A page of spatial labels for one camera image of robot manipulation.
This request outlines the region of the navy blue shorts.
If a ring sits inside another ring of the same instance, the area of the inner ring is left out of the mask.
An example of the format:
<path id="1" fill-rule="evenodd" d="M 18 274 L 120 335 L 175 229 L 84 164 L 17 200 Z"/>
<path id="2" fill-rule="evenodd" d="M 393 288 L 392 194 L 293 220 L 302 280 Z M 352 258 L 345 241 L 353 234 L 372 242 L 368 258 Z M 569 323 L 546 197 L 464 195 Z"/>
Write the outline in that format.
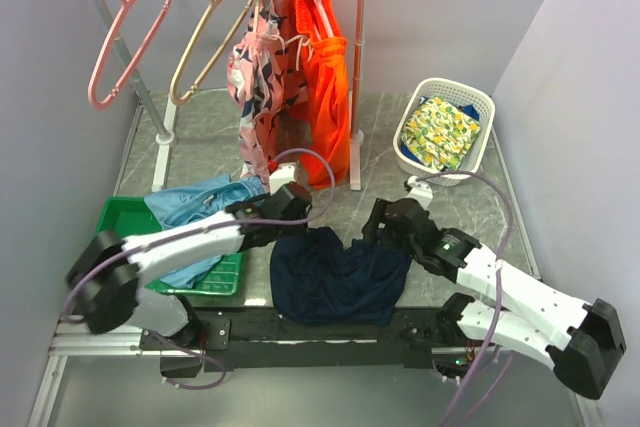
<path id="1" fill-rule="evenodd" d="M 386 326 L 411 263 L 408 254 L 364 239 L 346 248 L 329 227 L 284 236 L 270 257 L 273 306 L 308 325 L 350 321 Z"/>

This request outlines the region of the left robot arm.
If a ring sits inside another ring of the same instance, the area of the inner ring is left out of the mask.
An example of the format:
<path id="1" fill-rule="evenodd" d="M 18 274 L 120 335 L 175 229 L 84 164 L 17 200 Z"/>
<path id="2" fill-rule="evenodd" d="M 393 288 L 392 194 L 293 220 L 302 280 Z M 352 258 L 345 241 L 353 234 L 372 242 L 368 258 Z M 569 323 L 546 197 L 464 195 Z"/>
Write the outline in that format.
<path id="1" fill-rule="evenodd" d="M 204 259 L 266 246 L 286 229 L 306 224 L 311 204 L 310 193 L 289 182 L 185 226 L 125 238 L 102 232 L 67 275 L 65 307 L 75 308 L 94 335 L 129 325 L 188 348 L 199 335 L 195 311 L 175 295 L 148 290 L 148 284 Z"/>

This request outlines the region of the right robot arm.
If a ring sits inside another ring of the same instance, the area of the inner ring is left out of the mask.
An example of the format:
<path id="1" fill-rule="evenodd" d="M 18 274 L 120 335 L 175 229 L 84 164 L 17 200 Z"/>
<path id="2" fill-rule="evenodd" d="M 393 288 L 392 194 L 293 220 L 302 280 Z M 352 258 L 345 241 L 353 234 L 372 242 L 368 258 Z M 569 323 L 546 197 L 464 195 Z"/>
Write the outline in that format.
<path id="1" fill-rule="evenodd" d="M 627 349 L 612 304 L 564 294 L 497 259 L 465 232 L 438 228 L 413 198 L 377 199 L 362 234 L 493 301 L 488 306 L 465 294 L 452 295 L 437 314 L 445 343 L 488 339 L 545 365 L 574 393 L 602 397 Z"/>

